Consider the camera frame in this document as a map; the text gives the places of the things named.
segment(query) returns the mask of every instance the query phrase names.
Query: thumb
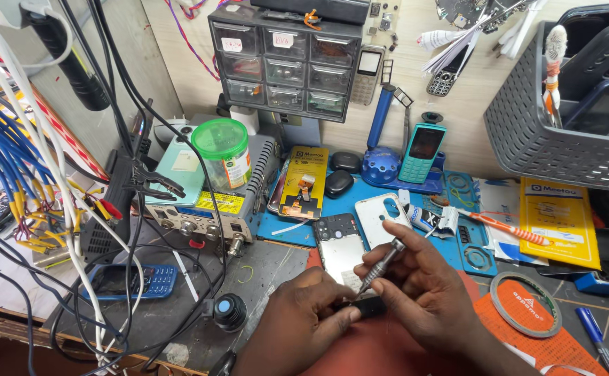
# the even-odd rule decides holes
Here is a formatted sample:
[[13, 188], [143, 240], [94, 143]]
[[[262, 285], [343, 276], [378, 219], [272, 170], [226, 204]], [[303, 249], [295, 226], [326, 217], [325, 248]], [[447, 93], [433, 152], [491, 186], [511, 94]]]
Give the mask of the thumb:
[[360, 316], [358, 307], [350, 306], [321, 321], [314, 334], [319, 346], [322, 346], [322, 348], [330, 346], [334, 340], [347, 331], [352, 323], [360, 320]]
[[397, 316], [402, 322], [402, 325], [404, 325], [409, 332], [413, 332], [413, 330], [416, 329], [413, 326], [416, 325], [419, 322], [419, 318], [422, 318], [426, 313], [423, 307], [411, 300], [409, 296], [389, 280], [377, 278], [372, 281], [372, 288], [377, 295], [381, 296], [381, 299], [388, 309]]

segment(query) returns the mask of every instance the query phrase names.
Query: blue pen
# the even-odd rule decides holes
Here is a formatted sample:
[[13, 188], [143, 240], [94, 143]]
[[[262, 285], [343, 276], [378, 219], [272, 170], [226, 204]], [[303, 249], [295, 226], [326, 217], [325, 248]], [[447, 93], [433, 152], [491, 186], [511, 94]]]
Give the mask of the blue pen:
[[590, 339], [593, 340], [594, 346], [597, 347], [601, 359], [604, 359], [606, 368], [609, 369], [609, 349], [604, 345], [604, 335], [601, 333], [596, 320], [594, 320], [593, 313], [587, 308], [576, 308], [576, 313], [580, 317], [580, 320], [583, 321], [583, 326], [588, 332]]

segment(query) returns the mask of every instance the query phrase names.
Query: small drawer organizer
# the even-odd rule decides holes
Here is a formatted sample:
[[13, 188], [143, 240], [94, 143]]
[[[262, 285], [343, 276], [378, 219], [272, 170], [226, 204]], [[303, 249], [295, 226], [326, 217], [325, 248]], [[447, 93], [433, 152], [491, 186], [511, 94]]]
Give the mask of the small drawer organizer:
[[361, 26], [325, 21], [317, 31], [233, 1], [208, 20], [228, 104], [345, 121]]
[[555, 25], [540, 23], [534, 41], [485, 111], [490, 143], [509, 173], [609, 190], [609, 136], [555, 128], [546, 116], [543, 53]]

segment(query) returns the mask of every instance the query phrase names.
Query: gray plastic basket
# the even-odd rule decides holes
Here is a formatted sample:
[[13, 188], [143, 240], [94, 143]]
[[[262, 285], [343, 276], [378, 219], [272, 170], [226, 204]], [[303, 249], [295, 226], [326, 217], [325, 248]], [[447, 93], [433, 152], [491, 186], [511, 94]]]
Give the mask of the gray plastic basket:
[[500, 166], [537, 179], [609, 190], [609, 136], [554, 128], [546, 117], [543, 45], [556, 23], [541, 22], [485, 111], [485, 127]]

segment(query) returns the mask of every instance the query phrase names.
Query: dark skin hand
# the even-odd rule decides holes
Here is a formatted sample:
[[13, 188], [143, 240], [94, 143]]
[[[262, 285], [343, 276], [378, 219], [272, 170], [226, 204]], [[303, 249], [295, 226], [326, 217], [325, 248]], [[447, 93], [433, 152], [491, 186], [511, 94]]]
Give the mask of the dark skin hand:
[[[389, 221], [383, 228], [407, 249], [393, 261], [386, 279], [377, 278], [372, 288], [418, 344], [469, 363], [467, 374], [540, 375], [485, 329], [462, 279], [426, 238]], [[365, 254], [355, 273], [363, 278], [389, 249], [390, 244], [383, 244]], [[360, 319], [355, 307], [337, 313], [331, 308], [354, 297], [350, 288], [337, 284], [320, 268], [283, 283], [238, 354], [232, 376], [294, 376], [306, 371]]]
[[319, 267], [284, 282], [270, 296], [260, 323], [238, 354], [232, 376], [297, 375], [306, 371], [337, 338], [360, 320], [360, 311], [334, 303], [355, 293]]

